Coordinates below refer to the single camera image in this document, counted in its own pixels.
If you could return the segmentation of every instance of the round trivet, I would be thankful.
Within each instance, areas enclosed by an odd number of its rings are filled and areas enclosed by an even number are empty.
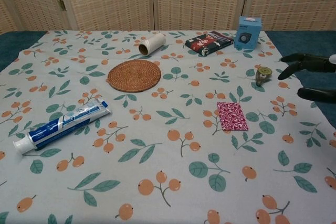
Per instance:
[[[107,82],[124,92],[141,92],[155,86],[161,78],[157,65],[147,60],[130,60],[115,66]]]

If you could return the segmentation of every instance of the toothpaste tube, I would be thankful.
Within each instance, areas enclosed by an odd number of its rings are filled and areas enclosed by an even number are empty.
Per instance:
[[[93,102],[88,102],[83,107],[75,109],[73,112],[52,120],[35,131],[28,132],[23,139],[13,142],[14,146],[21,154],[41,148],[110,113],[107,106],[104,100],[97,98]]]

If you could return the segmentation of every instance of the blue box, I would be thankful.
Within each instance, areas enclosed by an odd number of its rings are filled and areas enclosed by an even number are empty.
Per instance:
[[[234,47],[255,49],[257,46],[261,27],[261,18],[240,16],[239,27],[234,42]]]

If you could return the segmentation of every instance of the white cylindrical container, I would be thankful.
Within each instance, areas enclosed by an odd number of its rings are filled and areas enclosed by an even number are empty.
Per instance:
[[[153,37],[146,39],[139,45],[139,52],[142,55],[150,55],[153,51],[166,43],[166,37],[163,34],[155,34]]]

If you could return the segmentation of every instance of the floral tablecloth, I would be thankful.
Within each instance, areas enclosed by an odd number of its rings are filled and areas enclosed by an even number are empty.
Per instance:
[[[0,74],[0,223],[332,223],[336,133],[264,32],[255,50],[201,57],[204,31],[49,31]],[[234,31],[222,33],[235,36]],[[141,93],[106,82],[147,59],[162,71]],[[273,70],[255,85],[257,68]],[[29,130],[102,96],[112,114],[42,150],[16,153]],[[221,129],[217,102],[240,103],[248,131]]]

